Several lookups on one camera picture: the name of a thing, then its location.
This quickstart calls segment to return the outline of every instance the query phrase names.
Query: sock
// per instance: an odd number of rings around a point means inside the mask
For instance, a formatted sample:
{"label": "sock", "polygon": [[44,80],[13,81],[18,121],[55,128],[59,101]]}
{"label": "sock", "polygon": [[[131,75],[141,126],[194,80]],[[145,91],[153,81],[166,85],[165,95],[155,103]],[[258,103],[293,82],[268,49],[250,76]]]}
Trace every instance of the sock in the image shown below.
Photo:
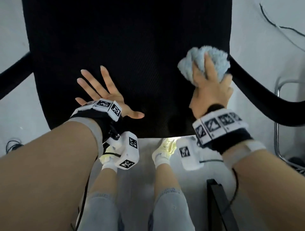
{"label": "sock", "polygon": [[114,159],[112,157],[104,156],[101,163],[103,164],[102,170],[103,169],[112,169],[115,172],[117,172],[117,167],[115,166],[115,162],[114,162]]}
{"label": "sock", "polygon": [[161,165],[161,164],[170,164],[170,160],[167,159],[166,157],[162,156],[162,153],[158,153],[155,157],[155,166],[156,168]]}

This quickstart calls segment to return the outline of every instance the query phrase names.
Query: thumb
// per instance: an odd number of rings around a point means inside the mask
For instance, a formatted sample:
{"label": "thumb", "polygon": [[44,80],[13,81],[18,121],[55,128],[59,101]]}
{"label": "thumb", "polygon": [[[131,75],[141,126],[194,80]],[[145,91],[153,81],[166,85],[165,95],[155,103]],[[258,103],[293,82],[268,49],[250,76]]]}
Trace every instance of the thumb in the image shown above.
{"label": "thumb", "polygon": [[131,110],[131,111],[127,114],[127,116],[129,116],[129,117],[132,118],[132,119],[142,119],[142,118],[145,116],[145,114],[142,113],[142,112],[135,112],[135,111]]}

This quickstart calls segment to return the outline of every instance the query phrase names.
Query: microfiber towel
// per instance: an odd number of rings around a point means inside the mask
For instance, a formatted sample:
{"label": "microfiber towel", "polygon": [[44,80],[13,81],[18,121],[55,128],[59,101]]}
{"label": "microfiber towel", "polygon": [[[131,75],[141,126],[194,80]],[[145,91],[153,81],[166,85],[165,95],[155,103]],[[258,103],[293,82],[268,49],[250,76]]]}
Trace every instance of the microfiber towel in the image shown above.
{"label": "microfiber towel", "polygon": [[205,73],[205,52],[208,52],[215,65],[215,69],[218,73],[218,81],[222,80],[224,74],[230,68],[230,62],[227,60],[228,54],[226,52],[218,50],[217,48],[211,46],[203,46],[200,49],[198,49],[197,47],[193,47],[188,51],[186,57],[181,59],[181,61],[178,63],[178,69],[180,70],[181,74],[195,86],[197,84],[193,80],[192,63],[193,61],[195,61],[199,70],[202,73]]}

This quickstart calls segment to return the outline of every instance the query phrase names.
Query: gray floor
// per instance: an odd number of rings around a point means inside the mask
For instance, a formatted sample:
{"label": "gray floor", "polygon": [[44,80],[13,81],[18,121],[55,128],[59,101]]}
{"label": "gray floor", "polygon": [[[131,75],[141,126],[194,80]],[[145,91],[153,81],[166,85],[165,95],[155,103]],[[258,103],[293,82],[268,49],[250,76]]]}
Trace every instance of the gray floor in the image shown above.
{"label": "gray floor", "polygon": [[[260,13],[257,0],[233,0],[231,55],[267,89],[274,91],[278,77],[305,80],[305,53],[294,47],[279,31],[269,25]],[[278,24],[305,32],[303,9],[300,0],[265,0],[270,17]],[[299,46],[305,48],[305,38],[286,32]],[[29,50],[24,25],[21,0],[0,0],[0,72],[11,66]],[[274,152],[274,123],[264,116],[233,84],[235,92],[228,107],[235,110],[249,123],[249,131]],[[282,97],[290,101],[305,100],[304,87],[291,84],[283,87]],[[49,131],[45,121],[34,76],[31,75],[9,95],[0,101],[0,156],[5,145],[13,137],[27,143]],[[145,230],[147,217],[153,205],[154,166],[151,153],[160,139],[141,139],[140,162],[130,171],[119,171],[120,193],[118,205],[122,211],[126,230]],[[280,149],[286,156],[304,153],[304,129],[280,127]],[[219,154],[206,150],[204,157],[220,158]],[[224,186],[231,198],[235,181],[221,163],[207,163],[202,169],[185,172],[173,155],[171,165],[187,197],[190,214],[197,230],[206,229],[205,181],[214,178]],[[98,174],[97,162],[92,179]],[[257,216],[252,214],[247,198],[241,193],[232,209],[241,230],[262,230]]]}

